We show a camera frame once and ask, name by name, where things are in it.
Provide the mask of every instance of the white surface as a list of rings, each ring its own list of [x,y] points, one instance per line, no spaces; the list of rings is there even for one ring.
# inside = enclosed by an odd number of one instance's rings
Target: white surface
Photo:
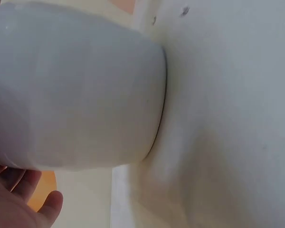
[[[47,1],[99,13],[125,26],[128,26],[132,20],[130,15],[106,0]],[[58,189],[64,194],[64,205],[53,228],[110,227],[112,169],[81,172],[59,171],[56,175]]]
[[[136,31],[57,5],[0,6],[2,165],[140,162],[158,130],[165,85],[162,48]]]
[[[111,169],[55,173],[64,205],[53,228],[109,228]]]
[[[138,3],[168,94],[150,156],[113,171],[111,228],[285,228],[285,0]]]
[[[30,1],[48,2],[63,6],[71,6],[84,12],[91,12],[104,16],[118,24],[127,27],[130,26],[132,22],[132,16],[130,14],[120,10],[109,0],[2,0],[1,2],[5,3]]]

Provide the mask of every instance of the white jar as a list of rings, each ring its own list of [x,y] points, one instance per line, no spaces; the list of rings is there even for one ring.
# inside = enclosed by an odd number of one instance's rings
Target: white jar
[[[0,164],[85,169],[141,161],[165,93],[162,48],[75,9],[0,6]]]

